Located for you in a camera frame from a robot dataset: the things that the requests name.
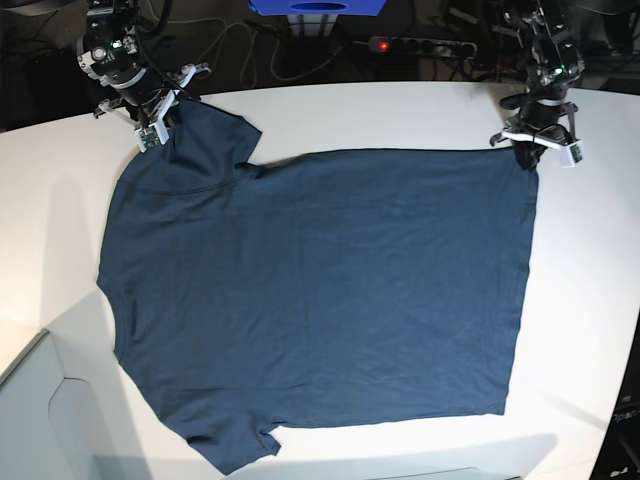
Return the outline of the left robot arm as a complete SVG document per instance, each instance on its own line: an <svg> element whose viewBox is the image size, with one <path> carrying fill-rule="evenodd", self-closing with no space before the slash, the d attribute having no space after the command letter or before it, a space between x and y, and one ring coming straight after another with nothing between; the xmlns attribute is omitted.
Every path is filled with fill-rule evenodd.
<svg viewBox="0 0 640 480"><path fill-rule="evenodd" d="M526 171L534 170L548 150L559 154L563 167L572 168L583 159L583 148L575 128L578 107L567 94L580 78L584 61L565 8L559 1L516 1L505 20L515 28L527 54L526 91L499 101L501 109L514 114L490 144L509 141Z"/></svg>

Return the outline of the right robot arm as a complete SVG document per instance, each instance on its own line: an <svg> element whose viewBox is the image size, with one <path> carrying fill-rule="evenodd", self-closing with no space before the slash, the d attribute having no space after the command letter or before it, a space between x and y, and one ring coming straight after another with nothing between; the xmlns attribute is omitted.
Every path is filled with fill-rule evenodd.
<svg viewBox="0 0 640 480"><path fill-rule="evenodd" d="M209 74L206 63L187 64L167 72L153 59L145 43L158 40L171 21L173 3L164 1L156 19L145 17L138 1L90 1L86 32L76 45L80 69L117 100L104 100L96 117L113 114L144 133L164 127L166 115L183 96L193 98L186 86Z"/></svg>

